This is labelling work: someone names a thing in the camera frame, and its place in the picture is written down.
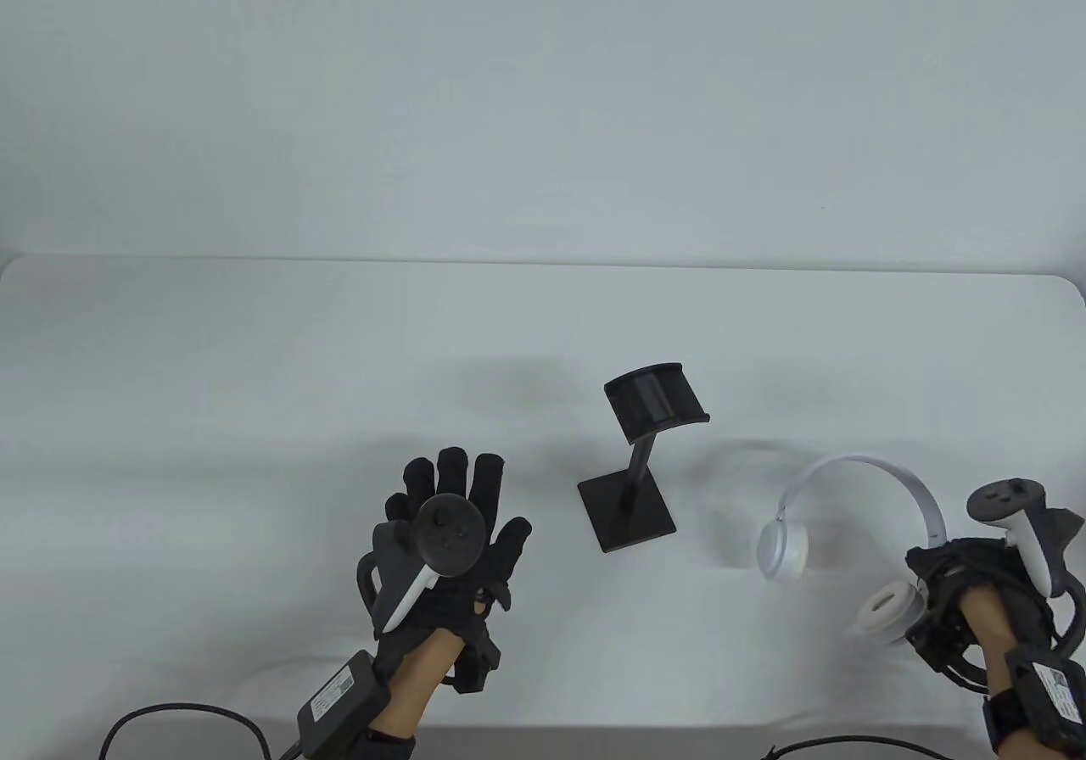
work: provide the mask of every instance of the black vr controller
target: black vr controller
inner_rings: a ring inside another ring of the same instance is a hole
[[[358,561],[358,590],[374,620],[374,637],[400,626],[440,578],[471,570],[485,546],[482,514],[457,494],[435,494],[412,522],[395,520],[375,528],[374,549]]]

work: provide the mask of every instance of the finger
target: finger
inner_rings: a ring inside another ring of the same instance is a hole
[[[421,506],[433,496],[433,464],[425,457],[416,457],[404,466],[404,485],[415,506]]]
[[[482,519],[487,523],[487,542],[490,542],[494,525],[497,524],[497,498],[502,492],[504,468],[505,460],[497,455],[479,455],[476,458],[468,499],[482,512]]]
[[[468,453],[458,446],[451,446],[438,453],[438,493],[459,494],[468,487]]]
[[[508,582],[513,575],[513,569],[517,566],[517,560],[523,554],[525,542],[532,533],[531,523],[523,517],[514,517],[505,523],[505,528],[497,534],[497,539],[491,546],[494,559],[494,569],[500,577]]]
[[[418,514],[418,506],[415,501],[403,492],[397,492],[384,501],[384,516],[389,522],[395,520],[406,520],[411,522]]]

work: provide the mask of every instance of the white wall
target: white wall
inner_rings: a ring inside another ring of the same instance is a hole
[[[0,0],[0,248],[1086,282],[1086,0]]]

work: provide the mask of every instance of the hand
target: hand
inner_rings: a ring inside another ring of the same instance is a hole
[[[480,455],[476,460],[471,492],[467,494],[468,456],[460,448],[443,449],[438,456],[438,481],[426,458],[416,458],[404,469],[406,493],[392,495],[386,503],[389,521],[411,522],[419,508],[435,493],[465,496],[479,509],[485,524],[487,542],[497,521],[504,461],[497,455]],[[493,601],[508,609],[512,604],[508,581],[520,558],[531,525],[523,518],[510,520],[492,544],[483,548],[475,566],[459,577],[442,578],[433,590],[424,591],[403,622],[379,635],[376,670],[391,679],[407,655],[430,639],[435,631],[447,631],[460,641],[452,657],[456,673],[446,681],[457,692],[482,689],[487,674],[497,668],[501,651],[490,639],[485,619]],[[367,608],[376,595],[372,561],[364,557],[358,566],[358,588]]]

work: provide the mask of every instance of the gloved hand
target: gloved hand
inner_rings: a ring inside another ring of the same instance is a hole
[[[390,522],[411,522],[418,516],[422,504],[435,493],[466,495],[482,515],[487,542],[490,543],[497,522],[504,465],[505,461],[497,455],[480,455],[476,459],[471,491],[467,493],[468,456],[464,449],[441,451],[438,455],[437,485],[433,464],[422,457],[416,458],[404,469],[406,493],[389,497],[384,504],[386,517]],[[441,578],[433,590],[424,591],[395,630],[378,634],[375,662],[378,676],[391,679],[404,656],[435,630],[445,629],[466,644],[456,660],[453,677],[445,679],[445,683],[459,693],[481,691],[487,674],[497,668],[502,656],[490,639],[487,617],[495,601],[509,609],[509,578],[531,531],[532,527],[525,518],[509,520],[494,542],[483,548],[470,570],[459,577]],[[377,595],[372,570],[374,562],[364,557],[358,563],[358,591],[369,610]]]
[[[905,637],[933,670],[965,689],[987,691],[985,671],[965,660],[967,648],[978,643],[960,607],[967,591],[994,587],[1019,643],[1047,648],[1056,636],[1047,599],[1033,586],[1018,550],[1002,540],[911,548],[905,562],[927,587],[927,610]]]
[[[963,625],[958,605],[965,591],[990,585],[1021,643],[1048,647],[1056,637],[1048,600],[1033,586],[1018,549],[1002,540],[963,537],[937,548],[911,548],[905,563],[927,586],[927,608],[935,619]]]

